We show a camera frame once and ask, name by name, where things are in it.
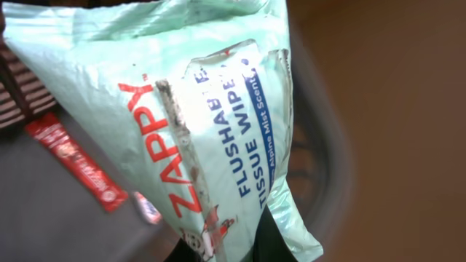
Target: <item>brown background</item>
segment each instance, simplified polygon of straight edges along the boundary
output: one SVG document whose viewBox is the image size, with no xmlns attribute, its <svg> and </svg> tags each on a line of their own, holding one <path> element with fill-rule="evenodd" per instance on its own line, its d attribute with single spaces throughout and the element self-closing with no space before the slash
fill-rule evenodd
<svg viewBox="0 0 466 262">
<path fill-rule="evenodd" d="M 288 2 L 356 166 L 323 261 L 466 261 L 466 1 Z"/>
</svg>

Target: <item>gray fabric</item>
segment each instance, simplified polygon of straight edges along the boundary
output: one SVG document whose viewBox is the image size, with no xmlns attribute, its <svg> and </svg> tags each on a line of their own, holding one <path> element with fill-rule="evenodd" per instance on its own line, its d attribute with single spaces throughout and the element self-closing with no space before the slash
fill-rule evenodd
<svg viewBox="0 0 466 262">
<path fill-rule="evenodd" d="M 66 114 L 71 136 L 122 188 L 131 186 Z M 130 196 L 111 214 L 47 149 L 21 131 L 0 137 L 0 261 L 127 261 L 159 230 Z"/>
</svg>

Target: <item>wet wipes pack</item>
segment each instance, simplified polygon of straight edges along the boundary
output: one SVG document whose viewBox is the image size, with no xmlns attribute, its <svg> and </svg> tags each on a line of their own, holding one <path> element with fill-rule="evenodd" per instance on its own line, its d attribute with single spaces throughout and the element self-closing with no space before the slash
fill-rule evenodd
<svg viewBox="0 0 466 262">
<path fill-rule="evenodd" d="M 10 49 L 205 261 L 250 259 L 266 205 L 299 261 L 322 254 L 285 180 L 284 0 L 3 11 Z"/>
</svg>

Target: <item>cartoon illustration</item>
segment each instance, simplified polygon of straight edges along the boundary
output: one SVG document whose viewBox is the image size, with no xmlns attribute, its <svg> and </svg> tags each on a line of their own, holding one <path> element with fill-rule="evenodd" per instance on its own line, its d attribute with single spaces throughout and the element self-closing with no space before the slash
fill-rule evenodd
<svg viewBox="0 0 466 262">
<path fill-rule="evenodd" d="M 217 208 L 218 205 L 215 206 L 215 208 L 213 208 L 213 210 L 208 214 L 207 218 L 205 219 L 204 229 L 202 230 L 200 236 L 193 232 L 181 229 L 181 232 L 183 233 L 183 240 L 188 244 L 188 246 L 198 252 L 204 261 L 209 261 L 213 257 L 213 254 L 216 252 L 213 240 L 210 238 L 208 233 L 208 228 L 215 225 L 215 223 L 218 221 Z M 234 222 L 235 219 L 226 219 L 224 222 L 222 222 L 220 226 L 220 234 L 222 238 L 226 236 L 226 233 L 228 233 L 228 228 L 232 226 Z"/>
</svg>

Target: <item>plastic packaging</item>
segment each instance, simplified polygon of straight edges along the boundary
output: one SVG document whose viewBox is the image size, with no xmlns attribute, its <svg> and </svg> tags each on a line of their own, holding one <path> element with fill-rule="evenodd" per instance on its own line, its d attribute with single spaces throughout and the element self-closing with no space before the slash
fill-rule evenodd
<svg viewBox="0 0 466 262">
<path fill-rule="evenodd" d="M 47 113 L 31 122 L 26 126 L 26 130 L 48 148 L 92 192 L 107 212 L 114 211 L 128 198 L 126 191 L 115 184 L 70 138 L 52 113 Z"/>
<path fill-rule="evenodd" d="M 285 180 L 284 0 L 3 8 L 7 45 L 206 261 L 250 259 L 265 205 L 300 261 L 322 254 Z"/>
<path fill-rule="evenodd" d="M 150 201 L 147 200 L 147 198 L 145 198 L 141 193 L 134 192 L 134 197 L 138 203 L 141 215 L 147 222 L 151 224 L 158 224 L 159 221 L 162 220 L 162 215 L 160 215 L 157 208 L 155 208 L 155 206 L 150 203 Z"/>
</svg>

